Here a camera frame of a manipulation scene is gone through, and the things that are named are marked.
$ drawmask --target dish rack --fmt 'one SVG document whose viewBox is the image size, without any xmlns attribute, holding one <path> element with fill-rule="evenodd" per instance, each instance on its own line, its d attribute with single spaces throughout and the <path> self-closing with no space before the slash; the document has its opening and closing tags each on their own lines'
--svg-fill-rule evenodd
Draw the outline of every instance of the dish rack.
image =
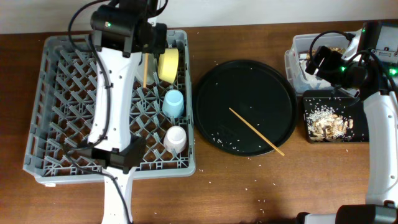
<svg viewBox="0 0 398 224">
<path fill-rule="evenodd" d="M 87 35 L 72 37 L 81 48 L 88 48 Z M 156 73 L 155 82 L 146 89 L 137 80 L 134 82 L 130 130 L 131 134 L 147 139 L 146 153 L 134 173 L 135 179 L 183 177 L 195 172 L 187 34 L 183 30 L 168 30 L 167 43 L 179 52 L 174 83 L 159 80 Z M 100 175 L 76 170 L 60 148 L 63 143 L 76 146 L 88 137 L 95 112 L 96 76 L 92 53 L 74 51 L 67 36 L 49 37 L 45 41 L 23 166 L 38 183 L 50 187 L 103 181 Z M 179 119 L 170 119 L 161 112 L 164 96 L 171 89 L 184 95 L 185 111 Z M 166 131 L 174 125 L 184 128 L 188 138 L 186 150 L 179 154 L 169 153 L 163 146 Z M 86 169 L 101 170 L 94 160 L 77 153 L 73 159 Z"/>
</svg>

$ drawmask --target wooden table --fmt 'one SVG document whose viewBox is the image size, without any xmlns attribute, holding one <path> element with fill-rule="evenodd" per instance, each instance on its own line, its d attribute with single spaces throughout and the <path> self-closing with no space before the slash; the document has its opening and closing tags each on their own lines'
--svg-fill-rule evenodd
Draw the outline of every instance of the wooden table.
<svg viewBox="0 0 398 224">
<path fill-rule="evenodd" d="M 217 63 L 234 59 L 257 60 L 285 74 L 284 54 L 293 36 L 358 30 L 361 25 L 185 29 L 193 86 Z M 55 34 L 0 35 L 0 223 L 102 220 L 104 184 L 44 187 L 22 170 L 42 48 L 51 35 Z M 195 138 L 197 171 L 191 177 L 134 181 L 136 223 L 264 223 L 299 212 L 335 213 L 340 205 L 364 203 L 369 144 L 310 144 L 302 119 L 280 147 L 285 157 L 271 153 L 249 160 L 215 148 L 197 130 Z"/>
</svg>

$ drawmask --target plastic crate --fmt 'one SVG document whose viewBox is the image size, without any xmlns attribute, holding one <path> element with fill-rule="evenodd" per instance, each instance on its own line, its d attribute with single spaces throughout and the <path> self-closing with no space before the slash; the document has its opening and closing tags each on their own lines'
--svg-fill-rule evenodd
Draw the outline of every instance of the plastic crate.
<svg viewBox="0 0 398 224">
<path fill-rule="evenodd" d="M 82 48 L 87 48 L 82 41 L 86 38 L 73 36 Z M 167 42 L 169 48 L 178 48 L 180 54 L 174 83 L 163 82 L 155 74 L 155 83 L 148 89 L 143 90 L 138 81 L 134 84 L 130 130 L 147 139 L 146 153 L 134 173 L 135 179 L 183 177 L 195 172 L 187 34 L 183 30 L 168 30 Z M 176 120 L 161 112 L 164 95 L 170 89 L 180 90 L 185 100 L 185 112 Z M 44 45 L 23 166 L 38 183 L 54 186 L 104 180 L 103 176 L 77 171 L 60 149 L 60 143 L 74 146 L 88 137 L 95 112 L 95 93 L 96 65 L 92 54 L 73 51 L 67 36 L 49 37 Z M 188 135 L 187 148 L 180 154 L 167 152 L 162 144 L 167 129 L 173 125 L 183 127 Z M 74 154 L 73 159 L 86 169 L 101 170 L 101 166 L 87 157 Z"/>
<path fill-rule="evenodd" d="M 294 87 L 297 96 L 302 96 L 307 90 L 331 90 L 333 87 L 329 82 L 316 76 L 306 77 L 300 67 L 299 54 L 310 49 L 312 40 L 318 34 L 296 35 L 293 38 L 293 46 L 285 53 L 286 77 Z M 320 37 L 314 44 L 313 49 L 319 46 L 347 48 L 349 41 L 340 34 L 326 34 Z"/>
</svg>

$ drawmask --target wooden stick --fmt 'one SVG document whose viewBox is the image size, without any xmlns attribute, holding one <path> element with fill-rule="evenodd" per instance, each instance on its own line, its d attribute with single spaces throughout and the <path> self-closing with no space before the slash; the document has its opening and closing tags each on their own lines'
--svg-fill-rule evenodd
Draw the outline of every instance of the wooden stick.
<svg viewBox="0 0 398 224">
<path fill-rule="evenodd" d="M 229 108 L 230 111 L 232 111 L 232 113 L 234 113 L 240 120 L 242 120 L 247 126 L 249 126 L 249 128 L 251 128 L 258 136 L 260 136 L 260 138 L 262 138 L 262 140 L 264 140 L 266 143 L 268 143 L 268 145 L 270 145 L 271 147 L 273 147 L 277 152 L 279 152 L 282 156 L 285 156 L 285 154 L 278 149 L 278 147 L 276 147 L 272 142 L 270 142 L 266 137 L 264 137 L 259 131 L 257 131 L 253 126 L 251 126 L 251 124 L 249 124 L 245 119 L 243 119 L 239 114 L 237 114 L 234 110 L 232 110 L 231 108 Z"/>
<path fill-rule="evenodd" d="M 144 88 L 147 88 L 147 73 L 148 73 L 148 53 L 145 53 Z"/>
</svg>

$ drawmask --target light blue cup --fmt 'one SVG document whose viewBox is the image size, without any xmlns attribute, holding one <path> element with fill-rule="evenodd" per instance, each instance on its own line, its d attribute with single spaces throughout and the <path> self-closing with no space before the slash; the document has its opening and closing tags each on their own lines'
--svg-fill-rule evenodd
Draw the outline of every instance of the light blue cup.
<svg viewBox="0 0 398 224">
<path fill-rule="evenodd" d="M 164 96 L 162 111 L 171 118 L 179 118 L 184 112 L 184 97 L 178 90 L 169 90 Z"/>
</svg>

